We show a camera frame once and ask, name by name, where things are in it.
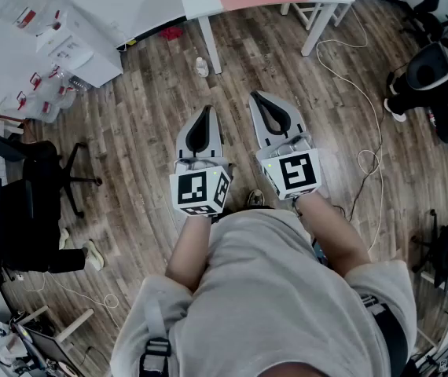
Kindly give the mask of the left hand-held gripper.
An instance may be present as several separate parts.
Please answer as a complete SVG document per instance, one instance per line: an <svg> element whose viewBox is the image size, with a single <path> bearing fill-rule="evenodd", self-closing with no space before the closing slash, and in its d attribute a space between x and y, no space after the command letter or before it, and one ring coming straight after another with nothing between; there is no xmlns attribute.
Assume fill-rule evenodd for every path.
<svg viewBox="0 0 448 377"><path fill-rule="evenodd" d="M205 106L188 119L178 133L176 150L179 160L170 175L174 209L187 216L221 214L232 176L230 163L221 157L220 123L213 106ZM198 153L212 158L193 158Z"/></svg>

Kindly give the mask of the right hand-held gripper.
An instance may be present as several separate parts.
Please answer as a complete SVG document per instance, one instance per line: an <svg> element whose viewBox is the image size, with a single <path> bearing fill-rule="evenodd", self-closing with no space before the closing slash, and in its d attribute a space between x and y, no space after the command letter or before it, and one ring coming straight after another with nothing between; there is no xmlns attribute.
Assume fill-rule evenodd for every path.
<svg viewBox="0 0 448 377"><path fill-rule="evenodd" d="M260 150L256 159L279 200L294 199L321 187L318 150L299 110L278 96L253 91L249 108ZM289 138L274 145L278 138Z"/></svg>

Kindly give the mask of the person's left forearm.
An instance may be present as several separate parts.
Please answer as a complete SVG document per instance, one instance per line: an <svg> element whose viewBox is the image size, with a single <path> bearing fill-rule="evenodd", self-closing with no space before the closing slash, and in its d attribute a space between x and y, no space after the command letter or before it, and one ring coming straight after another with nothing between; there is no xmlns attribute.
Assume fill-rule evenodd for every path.
<svg viewBox="0 0 448 377"><path fill-rule="evenodd" d="M197 290L207 267L212 220L205 216L188 217L167 263L165 276Z"/></svg>

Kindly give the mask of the person's right forearm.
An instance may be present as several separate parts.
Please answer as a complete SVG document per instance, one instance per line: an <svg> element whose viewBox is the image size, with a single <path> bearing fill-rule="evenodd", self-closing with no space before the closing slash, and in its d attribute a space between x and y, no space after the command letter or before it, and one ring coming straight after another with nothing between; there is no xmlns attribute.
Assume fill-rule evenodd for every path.
<svg viewBox="0 0 448 377"><path fill-rule="evenodd" d="M345 277L352 269L371 262L356 229L320 193L300 196L296 206L333 270L340 276Z"/></svg>

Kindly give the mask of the person's shoe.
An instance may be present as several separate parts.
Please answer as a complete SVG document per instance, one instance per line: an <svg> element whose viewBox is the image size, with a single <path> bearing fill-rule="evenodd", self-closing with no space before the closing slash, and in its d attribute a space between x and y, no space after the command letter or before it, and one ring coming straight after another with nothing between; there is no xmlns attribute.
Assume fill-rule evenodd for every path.
<svg viewBox="0 0 448 377"><path fill-rule="evenodd" d="M248 195L246 207L262 207L264 200L264 194L260 189L252 190Z"/></svg>

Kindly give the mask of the red cloth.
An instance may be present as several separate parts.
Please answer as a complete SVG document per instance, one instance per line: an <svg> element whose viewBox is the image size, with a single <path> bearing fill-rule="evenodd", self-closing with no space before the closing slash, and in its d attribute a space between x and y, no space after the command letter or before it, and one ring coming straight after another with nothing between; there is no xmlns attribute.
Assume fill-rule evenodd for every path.
<svg viewBox="0 0 448 377"><path fill-rule="evenodd" d="M178 26L170 26L166 27L162 31L159 32L159 36L161 38L166 39L167 41L172 41L177 38L180 38L183 35L183 31Z"/></svg>

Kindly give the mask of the black office chair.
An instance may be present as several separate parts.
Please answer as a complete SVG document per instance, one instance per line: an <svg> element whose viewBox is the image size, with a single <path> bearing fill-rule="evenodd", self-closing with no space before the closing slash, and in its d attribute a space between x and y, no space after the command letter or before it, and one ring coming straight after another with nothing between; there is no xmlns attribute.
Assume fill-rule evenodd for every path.
<svg viewBox="0 0 448 377"><path fill-rule="evenodd" d="M439 41L444 32L444 23L434 14L439 7L439 2L440 0L423 0L416 5L403 18L412 27L404 27L399 32L412 35L421 47Z"/></svg>
<svg viewBox="0 0 448 377"><path fill-rule="evenodd" d="M71 183L102 184L98 177L78 178L71 176L76 154L81 148L87 148L84 142L77 142L65 165L61 165L62 155L57 152L56 146L51 141L38 141L35 143L23 143L0 136L0 157L15 163L23 163L23 179L32 185L41 186L48 191L58 193L64 190L71 208L77 218L83 218L84 212L77 209L72 194Z"/></svg>

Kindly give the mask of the person's grey shirt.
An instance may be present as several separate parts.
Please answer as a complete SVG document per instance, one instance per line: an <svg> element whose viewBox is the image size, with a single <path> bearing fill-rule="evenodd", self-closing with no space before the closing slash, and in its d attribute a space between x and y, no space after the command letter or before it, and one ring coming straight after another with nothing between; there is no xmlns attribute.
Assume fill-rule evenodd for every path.
<svg viewBox="0 0 448 377"><path fill-rule="evenodd" d="M147 342L171 344L170 377L258 377L304 363L328 377L391 377L381 309L413 352L417 314L405 262L360 265L342 277L315 257L287 210L246 210L212 226L207 268L191 292L145 278L112 353L113 377L140 377Z"/></svg>

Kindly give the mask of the wooden legged desk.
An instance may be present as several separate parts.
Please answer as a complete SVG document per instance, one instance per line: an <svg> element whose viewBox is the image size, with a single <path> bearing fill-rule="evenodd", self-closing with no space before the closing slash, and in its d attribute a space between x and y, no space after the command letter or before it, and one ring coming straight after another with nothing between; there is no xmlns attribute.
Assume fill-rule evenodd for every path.
<svg viewBox="0 0 448 377"><path fill-rule="evenodd" d="M14 313L0 328L0 365L17 377L84 377L71 359L71 343L65 341L93 314L86 310L57 332L46 317L48 306L33 313Z"/></svg>

